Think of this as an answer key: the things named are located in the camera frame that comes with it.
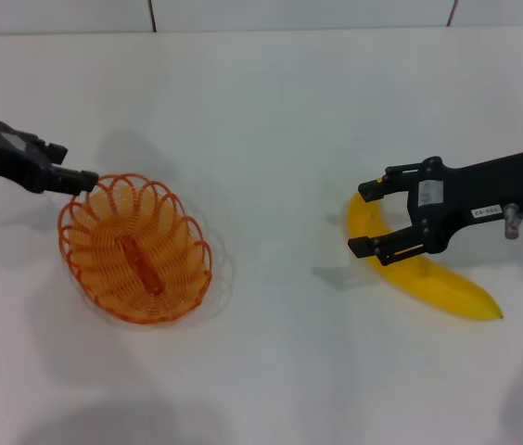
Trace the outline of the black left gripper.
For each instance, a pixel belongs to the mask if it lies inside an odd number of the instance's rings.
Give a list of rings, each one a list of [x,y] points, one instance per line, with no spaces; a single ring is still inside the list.
[[[32,133],[15,130],[0,121],[0,177],[29,192],[51,190],[65,195],[90,193],[99,175],[89,171],[55,168],[68,154],[64,146],[50,143]]]

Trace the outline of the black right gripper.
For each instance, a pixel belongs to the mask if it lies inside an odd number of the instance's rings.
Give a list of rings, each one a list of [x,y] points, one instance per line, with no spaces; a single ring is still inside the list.
[[[523,218],[523,152],[463,168],[441,158],[389,166],[377,180],[358,185],[365,202],[408,192],[412,226],[350,225],[348,246],[356,258],[376,258],[383,266],[422,253],[444,251],[460,230],[505,221],[513,231]]]

